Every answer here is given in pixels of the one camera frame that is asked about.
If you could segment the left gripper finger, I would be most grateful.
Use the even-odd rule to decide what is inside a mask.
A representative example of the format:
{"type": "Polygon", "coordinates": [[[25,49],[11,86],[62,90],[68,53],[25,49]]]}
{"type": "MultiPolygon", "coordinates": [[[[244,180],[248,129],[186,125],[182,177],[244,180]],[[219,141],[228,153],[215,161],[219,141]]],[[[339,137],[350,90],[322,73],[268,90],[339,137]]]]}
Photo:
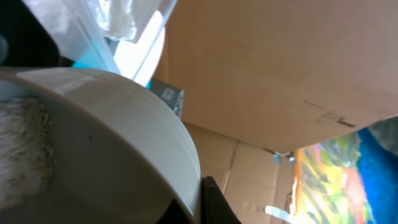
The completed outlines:
{"type": "Polygon", "coordinates": [[[241,224],[212,176],[201,179],[201,223],[241,224]]]}

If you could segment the grey bowl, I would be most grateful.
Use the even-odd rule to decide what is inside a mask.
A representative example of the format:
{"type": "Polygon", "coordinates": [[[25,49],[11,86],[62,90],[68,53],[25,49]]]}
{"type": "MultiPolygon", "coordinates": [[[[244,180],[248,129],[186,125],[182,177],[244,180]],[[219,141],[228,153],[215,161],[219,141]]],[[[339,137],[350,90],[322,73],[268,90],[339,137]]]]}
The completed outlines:
{"type": "Polygon", "coordinates": [[[84,68],[1,69],[1,99],[36,96],[50,113],[53,175],[2,223],[200,223],[200,163],[186,127],[155,94],[84,68]]]}

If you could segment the leftover rice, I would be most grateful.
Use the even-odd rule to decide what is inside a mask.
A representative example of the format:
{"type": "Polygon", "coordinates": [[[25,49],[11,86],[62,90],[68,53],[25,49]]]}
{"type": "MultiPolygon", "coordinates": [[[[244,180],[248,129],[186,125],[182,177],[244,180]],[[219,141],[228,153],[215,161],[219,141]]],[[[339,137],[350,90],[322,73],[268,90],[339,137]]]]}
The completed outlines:
{"type": "Polygon", "coordinates": [[[50,113],[36,97],[1,102],[1,211],[46,188],[53,172],[50,113]]]}

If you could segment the white napkin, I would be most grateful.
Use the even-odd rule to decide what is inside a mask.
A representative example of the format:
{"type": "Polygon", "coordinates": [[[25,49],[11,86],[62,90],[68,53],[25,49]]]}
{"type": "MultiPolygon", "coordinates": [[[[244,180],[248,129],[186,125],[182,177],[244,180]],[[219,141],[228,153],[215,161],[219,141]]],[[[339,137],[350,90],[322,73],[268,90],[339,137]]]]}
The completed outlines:
{"type": "Polygon", "coordinates": [[[134,42],[140,38],[161,0],[91,0],[86,3],[107,38],[134,42]]]}

